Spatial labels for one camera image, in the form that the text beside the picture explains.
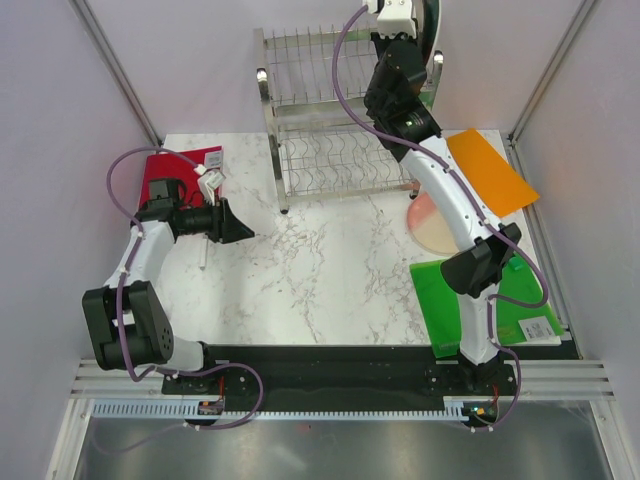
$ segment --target cable clip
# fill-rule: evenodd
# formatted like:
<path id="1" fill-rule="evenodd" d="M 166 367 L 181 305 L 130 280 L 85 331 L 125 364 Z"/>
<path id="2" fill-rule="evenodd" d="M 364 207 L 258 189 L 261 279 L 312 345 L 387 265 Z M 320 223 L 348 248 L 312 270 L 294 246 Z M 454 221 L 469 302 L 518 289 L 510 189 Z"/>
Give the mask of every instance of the cable clip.
<path id="1" fill-rule="evenodd" d="M 198 176 L 200 176 L 200 177 L 201 177 L 202 175 L 204 175 L 205 173 L 207 173 L 207 167 L 205 167 L 205 166 L 204 166 L 204 165 L 202 165 L 202 164 L 199 164 L 197 167 L 195 167 L 195 168 L 193 169 L 193 171 L 194 171 L 194 172 L 196 172 L 196 173 L 198 174 Z"/>

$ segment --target white panel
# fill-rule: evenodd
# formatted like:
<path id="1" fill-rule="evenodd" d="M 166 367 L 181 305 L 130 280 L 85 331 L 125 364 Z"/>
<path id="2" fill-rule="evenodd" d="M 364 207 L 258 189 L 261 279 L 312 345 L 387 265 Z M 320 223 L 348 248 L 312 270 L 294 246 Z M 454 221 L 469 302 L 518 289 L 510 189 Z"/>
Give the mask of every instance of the white panel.
<path id="1" fill-rule="evenodd" d="M 144 143 L 66 1 L 3 4 L 0 28 L 0 465 L 44 478 L 81 355 L 81 298 L 126 245 L 104 178 Z M 115 186 L 139 193 L 141 158 Z"/>
<path id="2" fill-rule="evenodd" d="M 640 453 L 640 4 L 600 2 L 525 130 L 573 326 Z"/>
<path id="3" fill-rule="evenodd" d="M 256 132 L 264 121 L 252 31 L 336 28 L 358 0 L 90 0 L 162 133 Z M 579 0 L 443 0 L 436 115 L 444 128 L 509 129 Z"/>

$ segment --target metal dish rack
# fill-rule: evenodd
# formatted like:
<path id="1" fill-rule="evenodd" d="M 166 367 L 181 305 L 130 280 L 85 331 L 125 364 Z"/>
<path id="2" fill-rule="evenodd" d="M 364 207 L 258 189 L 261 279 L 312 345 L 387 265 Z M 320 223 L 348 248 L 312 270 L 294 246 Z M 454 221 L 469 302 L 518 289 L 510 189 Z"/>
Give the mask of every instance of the metal dish rack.
<path id="1" fill-rule="evenodd" d="M 349 105 L 366 119 L 363 104 L 377 62 L 370 41 L 375 29 L 355 27 L 338 61 Z M 257 80 L 263 106 L 279 208 L 296 202 L 411 190 L 419 185 L 378 139 L 344 113 L 331 83 L 331 57 L 340 30 L 309 28 L 265 38 L 254 32 Z M 436 51 L 421 99 L 433 105 L 442 72 Z"/>

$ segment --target white marble surface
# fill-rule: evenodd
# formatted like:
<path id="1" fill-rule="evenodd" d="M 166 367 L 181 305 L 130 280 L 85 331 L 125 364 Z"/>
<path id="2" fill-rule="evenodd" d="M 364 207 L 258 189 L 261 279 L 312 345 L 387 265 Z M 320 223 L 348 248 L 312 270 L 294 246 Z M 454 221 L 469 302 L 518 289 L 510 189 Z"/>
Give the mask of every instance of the white marble surface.
<path id="1" fill-rule="evenodd" d="M 483 133 L 504 156 L 497 131 Z M 414 243 L 407 192 L 278 211 L 266 134 L 175 134 L 165 147 L 224 147 L 223 195 L 256 238 L 181 237 L 156 286 L 174 333 L 217 344 L 429 344 L 409 265 L 439 259 Z M 521 212 L 513 218 L 533 253 Z"/>

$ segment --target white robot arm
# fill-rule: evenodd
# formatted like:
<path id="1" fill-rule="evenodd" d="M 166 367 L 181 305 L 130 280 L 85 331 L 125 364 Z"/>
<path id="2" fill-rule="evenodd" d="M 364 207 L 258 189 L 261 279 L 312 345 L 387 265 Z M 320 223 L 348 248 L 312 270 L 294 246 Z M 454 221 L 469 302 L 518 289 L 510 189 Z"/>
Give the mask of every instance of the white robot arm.
<path id="1" fill-rule="evenodd" d="M 153 285 L 178 236 L 204 233 L 212 242 L 231 243 L 251 238 L 254 232 L 233 215 L 225 198 L 215 195 L 215 184 L 198 182 L 208 201 L 190 208 L 180 198 L 179 183 L 178 179 L 150 182 L 150 200 L 135 215 L 139 226 L 132 226 L 118 268 L 102 288 L 89 290 L 82 298 L 91 344 L 104 370 L 126 367 L 119 322 L 133 366 L 160 365 L 171 371 L 197 371 L 203 366 L 202 344 L 173 335 Z M 121 317 L 115 307 L 118 297 Z"/>
<path id="2" fill-rule="evenodd" d="M 458 294 L 460 351 L 474 366 L 488 364 L 496 358 L 498 349 L 495 318 L 491 324 L 487 321 L 487 300 L 498 293 L 502 268 L 512 255 L 492 230 L 501 231 L 514 243 L 519 241 L 520 231 L 515 224 L 501 225 L 482 202 L 449 152 L 440 127 L 418 98 L 427 79 L 425 63 L 431 51 L 421 51 L 418 45 L 414 2 L 364 0 L 363 4 L 370 13 L 377 14 L 378 27 L 372 40 L 379 60 L 364 99 L 367 115 L 374 120 L 378 132 L 419 144 L 447 164 L 443 168 L 421 151 L 381 139 L 383 146 L 428 192 L 453 233 L 461 253 L 443 263 L 442 273 Z M 466 185 L 466 191 L 459 182 Z M 484 218 L 478 216 L 469 196 L 480 206 Z"/>

